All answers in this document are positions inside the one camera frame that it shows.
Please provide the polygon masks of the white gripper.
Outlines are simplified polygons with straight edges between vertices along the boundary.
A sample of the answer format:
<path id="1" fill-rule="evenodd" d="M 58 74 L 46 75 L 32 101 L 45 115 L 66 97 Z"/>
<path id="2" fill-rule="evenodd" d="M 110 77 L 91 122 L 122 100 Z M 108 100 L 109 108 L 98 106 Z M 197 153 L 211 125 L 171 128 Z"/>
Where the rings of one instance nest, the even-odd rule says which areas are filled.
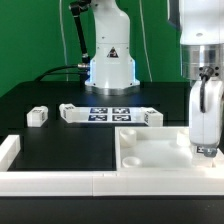
<path id="1" fill-rule="evenodd" d="M 224 83 L 212 79 L 206 82 L 205 112 L 200 110 L 201 84 L 201 81 L 196 81 L 190 92 L 189 139 L 193 145 L 205 147 L 203 149 L 205 157 L 214 158 L 222 133 Z"/>

